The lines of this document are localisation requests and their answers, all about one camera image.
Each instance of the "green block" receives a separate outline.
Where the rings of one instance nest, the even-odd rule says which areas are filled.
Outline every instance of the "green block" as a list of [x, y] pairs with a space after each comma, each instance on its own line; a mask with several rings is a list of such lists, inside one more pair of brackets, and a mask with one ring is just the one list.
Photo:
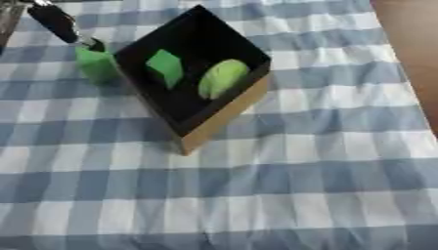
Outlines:
[[92, 83], [102, 84], [118, 76], [117, 62], [109, 52], [76, 47], [76, 63]]
[[183, 66], [178, 57], [165, 50], [159, 50], [153, 55], [146, 65], [159, 72], [163, 78], [167, 89], [171, 90], [183, 78]]

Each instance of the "black box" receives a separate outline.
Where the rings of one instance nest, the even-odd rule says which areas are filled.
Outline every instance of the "black box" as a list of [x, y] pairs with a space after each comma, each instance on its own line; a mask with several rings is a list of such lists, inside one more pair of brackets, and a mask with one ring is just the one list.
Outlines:
[[[171, 91], [145, 69], [146, 61], [160, 49], [182, 60], [184, 78]], [[140, 100], [164, 120], [184, 154], [267, 92], [271, 63], [265, 53], [201, 6], [123, 48], [115, 58]], [[200, 78], [226, 59], [246, 63], [250, 72], [218, 99], [203, 100], [197, 93]]]

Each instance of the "green sponge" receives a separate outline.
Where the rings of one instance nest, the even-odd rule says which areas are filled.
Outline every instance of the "green sponge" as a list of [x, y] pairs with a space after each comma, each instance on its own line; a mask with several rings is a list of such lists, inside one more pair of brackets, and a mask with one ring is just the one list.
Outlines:
[[198, 93], [203, 99], [217, 99], [248, 73], [249, 67], [241, 61], [221, 61], [203, 75], [198, 85]]
[[171, 90], [183, 78], [181, 60], [165, 50], [159, 50], [153, 55], [146, 65], [158, 72], [167, 89]]
[[117, 63], [109, 52], [90, 51], [76, 47], [76, 62], [91, 82], [100, 84], [118, 76]]

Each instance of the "robotic arm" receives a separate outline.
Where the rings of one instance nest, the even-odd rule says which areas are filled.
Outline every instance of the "robotic arm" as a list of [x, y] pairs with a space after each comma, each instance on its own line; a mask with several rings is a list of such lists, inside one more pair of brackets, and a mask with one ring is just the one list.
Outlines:
[[77, 29], [74, 18], [49, 0], [33, 0], [27, 12], [68, 44], [85, 46], [93, 51], [104, 50], [104, 44], [101, 41], [82, 35]]

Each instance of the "green foam block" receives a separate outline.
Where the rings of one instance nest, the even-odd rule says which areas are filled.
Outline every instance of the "green foam block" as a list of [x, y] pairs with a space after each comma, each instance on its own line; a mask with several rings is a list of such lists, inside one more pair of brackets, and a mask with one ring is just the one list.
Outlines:
[[117, 62], [109, 52], [76, 47], [76, 63], [92, 83], [102, 84], [118, 76]]
[[183, 78], [181, 60], [165, 50], [158, 50], [146, 62], [146, 66], [159, 72], [163, 76], [164, 84], [168, 90], [173, 89], [178, 81]]

